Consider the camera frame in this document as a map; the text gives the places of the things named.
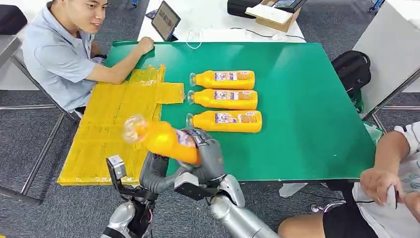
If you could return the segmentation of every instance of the gray carpet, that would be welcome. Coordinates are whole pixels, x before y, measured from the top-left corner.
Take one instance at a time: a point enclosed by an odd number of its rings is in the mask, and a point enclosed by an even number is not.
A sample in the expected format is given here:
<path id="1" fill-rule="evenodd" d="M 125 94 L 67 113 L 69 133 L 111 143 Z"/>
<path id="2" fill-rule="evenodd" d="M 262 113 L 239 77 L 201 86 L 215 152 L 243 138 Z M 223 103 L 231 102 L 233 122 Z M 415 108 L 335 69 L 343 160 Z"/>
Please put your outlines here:
<path id="1" fill-rule="evenodd" d="M 147 1 L 131 8 L 131 0 L 109 0 L 107 18 L 97 35 L 104 52 L 114 40 L 136 40 Z M 298 22 L 308 42 L 321 42 L 332 59 L 352 48 L 372 19 L 368 0 L 309 0 Z M 403 94 L 396 102 L 419 102 L 419 94 Z M 0 105 L 48 103 L 39 92 L 0 91 Z M 381 112 L 388 129 L 417 121 L 419 113 Z M 20 190 L 34 160 L 52 129 L 58 112 L 0 112 L 0 184 Z M 45 199 L 41 206 L 0 197 L 0 234 L 8 238 L 97 238 L 111 213 L 122 202 L 110 186 L 62 187 L 55 183 L 76 132 L 77 125 L 64 120 L 46 160 L 29 190 Z M 274 230 L 283 219 L 310 213 L 310 204 L 325 205 L 331 199 L 297 193 L 278 195 L 280 183 L 245 182 L 242 189 L 247 206 Z M 314 184 L 302 191 L 337 196 Z M 226 230 L 209 216 L 203 202 L 194 202 L 172 191 L 157 202 L 154 235 L 157 238 L 226 238 Z"/>

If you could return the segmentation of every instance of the white shirt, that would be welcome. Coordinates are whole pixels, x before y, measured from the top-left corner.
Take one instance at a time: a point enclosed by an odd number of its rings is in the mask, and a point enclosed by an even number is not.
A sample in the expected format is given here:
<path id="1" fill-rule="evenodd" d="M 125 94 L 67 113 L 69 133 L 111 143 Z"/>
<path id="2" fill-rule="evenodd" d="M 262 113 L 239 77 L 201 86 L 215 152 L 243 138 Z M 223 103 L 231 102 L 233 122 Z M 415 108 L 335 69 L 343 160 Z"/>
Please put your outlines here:
<path id="1" fill-rule="evenodd" d="M 398 176 L 405 193 L 420 192 L 420 121 L 395 130 L 403 133 L 410 144 L 410 153 L 400 163 Z M 371 200 L 357 182 L 353 187 L 355 201 Z M 420 223 L 405 204 L 378 206 L 376 203 L 358 203 L 360 213 L 379 238 L 420 238 Z"/>

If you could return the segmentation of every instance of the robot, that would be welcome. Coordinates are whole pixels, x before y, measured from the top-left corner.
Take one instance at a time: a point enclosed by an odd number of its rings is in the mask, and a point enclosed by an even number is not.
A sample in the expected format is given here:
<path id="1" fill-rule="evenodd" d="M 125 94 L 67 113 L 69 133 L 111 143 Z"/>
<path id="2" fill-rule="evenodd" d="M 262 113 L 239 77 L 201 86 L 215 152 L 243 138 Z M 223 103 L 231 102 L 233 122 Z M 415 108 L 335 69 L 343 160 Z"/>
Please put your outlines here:
<path id="1" fill-rule="evenodd" d="M 152 238 L 150 224 L 159 193 L 167 188 L 194 200 L 206 199 L 213 217 L 220 220 L 234 238 L 279 238 L 254 213 L 245 208 L 245 198 L 239 182 L 226 174 L 219 143 L 206 132 L 185 129 L 196 143 L 201 165 L 178 161 L 179 169 L 166 176 L 169 158 L 153 154 L 146 156 L 140 174 L 140 186 L 123 186 L 126 176 L 123 160 L 118 156 L 106 159 L 112 184 L 127 202 L 112 214 L 101 238 Z"/>

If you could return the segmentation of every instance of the bottle label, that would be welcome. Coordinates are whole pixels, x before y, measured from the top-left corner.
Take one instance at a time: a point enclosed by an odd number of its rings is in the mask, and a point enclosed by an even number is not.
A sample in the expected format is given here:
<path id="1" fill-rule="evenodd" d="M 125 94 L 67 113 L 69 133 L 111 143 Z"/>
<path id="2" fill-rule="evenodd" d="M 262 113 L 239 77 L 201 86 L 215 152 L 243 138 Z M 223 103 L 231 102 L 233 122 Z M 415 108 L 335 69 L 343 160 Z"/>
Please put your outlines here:
<path id="1" fill-rule="evenodd" d="M 176 135 L 178 136 L 178 143 L 185 146 L 195 147 L 196 144 L 194 139 L 187 133 L 181 130 L 175 130 Z"/>
<path id="2" fill-rule="evenodd" d="M 216 123 L 237 123 L 238 120 L 228 113 L 216 113 L 215 114 L 215 122 Z"/>
<path id="3" fill-rule="evenodd" d="M 236 81 L 250 80 L 250 71 L 216 71 L 214 72 L 215 81 Z"/>
<path id="4" fill-rule="evenodd" d="M 238 115 L 239 123 L 256 123 L 257 115 L 254 112 L 246 112 L 244 115 Z"/>
<path id="5" fill-rule="evenodd" d="M 251 100 L 253 95 L 251 91 L 215 91 L 214 99 L 216 100 Z"/>
<path id="6" fill-rule="evenodd" d="M 216 81 L 236 81 L 238 80 L 238 77 L 236 75 L 236 72 L 229 72 L 229 71 L 221 71 L 221 72 L 215 72 L 214 73 L 214 79 Z"/>

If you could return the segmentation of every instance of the person's hand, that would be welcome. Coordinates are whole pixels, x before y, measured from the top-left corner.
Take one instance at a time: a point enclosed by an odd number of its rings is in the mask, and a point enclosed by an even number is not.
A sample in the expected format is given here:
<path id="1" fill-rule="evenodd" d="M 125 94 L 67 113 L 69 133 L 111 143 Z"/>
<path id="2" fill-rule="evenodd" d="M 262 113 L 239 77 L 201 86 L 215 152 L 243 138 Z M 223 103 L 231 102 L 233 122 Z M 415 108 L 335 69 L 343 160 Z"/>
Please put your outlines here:
<path id="1" fill-rule="evenodd" d="M 420 192 L 410 192 L 405 195 L 404 203 L 411 214 L 420 223 Z"/>
<path id="2" fill-rule="evenodd" d="M 395 187 L 395 191 L 399 192 L 398 202 L 404 203 L 404 191 L 397 174 L 374 167 L 363 171 L 360 175 L 360 186 L 362 190 L 379 206 L 382 206 L 386 202 L 386 192 L 392 185 Z"/>
<path id="3" fill-rule="evenodd" d="M 137 47 L 140 48 L 143 55 L 151 51 L 154 46 L 155 43 L 150 37 L 143 37 L 137 44 Z"/>

